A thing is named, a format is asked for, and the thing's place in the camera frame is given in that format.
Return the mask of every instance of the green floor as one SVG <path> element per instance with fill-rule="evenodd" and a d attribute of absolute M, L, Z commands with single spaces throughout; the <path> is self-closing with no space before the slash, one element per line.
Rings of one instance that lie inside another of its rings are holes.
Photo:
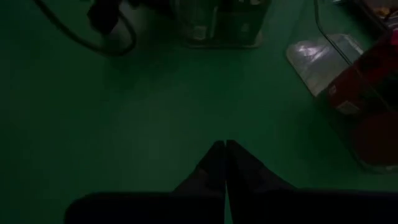
<path fill-rule="evenodd" d="M 297 187 L 398 190 L 398 175 L 357 166 L 285 59 L 302 3 L 274 0 L 255 50 L 184 48 L 172 21 L 140 10 L 135 52 L 106 58 L 30 1 L 2 2 L 0 223 L 61 223 L 90 192 L 172 190 L 217 139 Z M 94 37 L 86 2 L 49 5 Z"/>

